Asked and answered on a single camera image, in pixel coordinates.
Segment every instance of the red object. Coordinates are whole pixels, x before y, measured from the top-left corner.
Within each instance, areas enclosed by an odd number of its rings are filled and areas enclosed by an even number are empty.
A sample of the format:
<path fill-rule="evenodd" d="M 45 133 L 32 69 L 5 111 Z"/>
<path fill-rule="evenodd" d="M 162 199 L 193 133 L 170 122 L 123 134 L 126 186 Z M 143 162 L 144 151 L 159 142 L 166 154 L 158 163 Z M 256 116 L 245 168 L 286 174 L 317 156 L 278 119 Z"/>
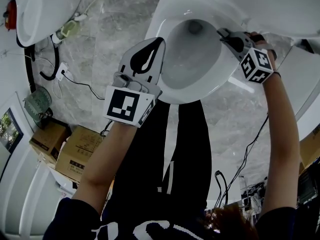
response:
<path fill-rule="evenodd" d="M 15 30 L 17 27 L 17 4 L 16 0 L 11 0 L 7 7 L 6 12 L 3 14 L 5 17 L 5 27 L 8 30 Z"/>

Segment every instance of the hand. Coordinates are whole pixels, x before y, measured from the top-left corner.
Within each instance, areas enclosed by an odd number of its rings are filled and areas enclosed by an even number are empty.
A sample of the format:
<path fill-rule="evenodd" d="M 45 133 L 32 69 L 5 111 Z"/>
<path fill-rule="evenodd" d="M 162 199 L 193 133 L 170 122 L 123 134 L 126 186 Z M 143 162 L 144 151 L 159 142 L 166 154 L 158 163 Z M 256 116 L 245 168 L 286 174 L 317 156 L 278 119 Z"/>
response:
<path fill-rule="evenodd" d="M 248 37 L 254 37 L 254 36 L 257 36 L 257 35 L 260 35 L 260 34 L 258 34 L 257 32 L 252 32 L 252 33 L 247 33 L 246 35 Z M 265 40 L 260 40 L 258 42 L 255 42 L 256 45 L 264 45 L 264 44 L 267 44 L 267 43 L 268 42 L 265 41 Z M 272 69 L 276 70 L 276 61 L 275 61 L 275 57 L 274 57 L 274 54 L 272 53 L 272 51 L 268 50 L 268 56 L 269 56 L 269 59 L 270 59 L 270 62 L 271 62 Z"/>

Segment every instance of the toilet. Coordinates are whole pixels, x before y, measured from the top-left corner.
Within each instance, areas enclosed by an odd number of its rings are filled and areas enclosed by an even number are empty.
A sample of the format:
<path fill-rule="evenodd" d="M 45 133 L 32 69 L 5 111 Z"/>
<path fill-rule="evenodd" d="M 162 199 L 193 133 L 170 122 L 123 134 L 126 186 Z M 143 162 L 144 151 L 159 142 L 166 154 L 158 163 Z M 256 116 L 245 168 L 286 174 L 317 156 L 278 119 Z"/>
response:
<path fill-rule="evenodd" d="M 16 32 L 29 47 L 57 31 L 75 13 L 80 0 L 15 0 Z"/>
<path fill-rule="evenodd" d="M 239 61 L 220 42 L 219 28 L 317 39 L 317 8 L 320 0 L 160 0 L 145 37 L 166 41 L 159 99 L 191 103 L 232 77 Z"/>

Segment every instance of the toilet lid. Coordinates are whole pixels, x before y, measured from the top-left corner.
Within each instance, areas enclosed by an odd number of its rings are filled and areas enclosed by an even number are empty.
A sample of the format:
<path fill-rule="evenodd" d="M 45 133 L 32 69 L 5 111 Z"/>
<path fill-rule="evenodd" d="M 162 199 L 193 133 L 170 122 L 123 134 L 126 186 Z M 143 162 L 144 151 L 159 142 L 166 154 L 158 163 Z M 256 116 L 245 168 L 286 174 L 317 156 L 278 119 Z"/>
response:
<path fill-rule="evenodd" d="M 239 10 L 248 31 L 311 39 L 320 37 L 320 0 L 216 0 Z"/>

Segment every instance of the gray floor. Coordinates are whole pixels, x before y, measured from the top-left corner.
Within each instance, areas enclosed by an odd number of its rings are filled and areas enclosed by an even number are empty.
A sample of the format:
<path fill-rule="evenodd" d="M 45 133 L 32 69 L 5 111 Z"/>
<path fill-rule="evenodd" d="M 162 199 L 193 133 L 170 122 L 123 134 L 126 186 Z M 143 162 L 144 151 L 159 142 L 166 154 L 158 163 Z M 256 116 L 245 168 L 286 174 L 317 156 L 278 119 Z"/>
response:
<path fill-rule="evenodd" d="M 78 11 L 83 12 L 93 0 L 81 0 Z M 77 36 L 69 37 L 59 47 L 60 61 L 66 62 L 75 81 L 92 86 L 95 92 L 105 96 L 106 86 L 113 82 L 124 52 L 142 41 L 149 27 L 159 0 L 99 0 L 81 23 Z M 279 54 L 279 65 L 290 50 L 289 38 L 267 34 Z M 36 45 L 36 57 L 54 62 L 52 44 L 44 40 Z M 52 97 L 52 110 L 57 119 L 72 126 L 82 125 L 100 132 L 108 122 L 103 118 L 104 102 L 97 100 L 85 86 L 75 85 L 66 79 L 60 83 L 63 97 L 52 92 L 54 81 L 46 81 L 39 72 L 53 72 L 46 61 L 37 60 L 33 65 L 35 82 L 45 87 Z M 220 157 L 240 166 L 246 146 L 254 139 L 267 115 L 267 104 L 260 86 L 254 85 L 251 94 L 230 83 L 202 100 L 207 119 L 212 159 Z M 55 93 L 60 92 L 57 83 Z M 175 149 L 178 125 L 178 107 L 171 106 L 165 150 L 166 165 Z M 197 119 L 190 115 L 190 134 Z M 257 183 L 268 174 L 270 136 L 268 125 L 250 153 L 242 175 L 248 184 Z"/>

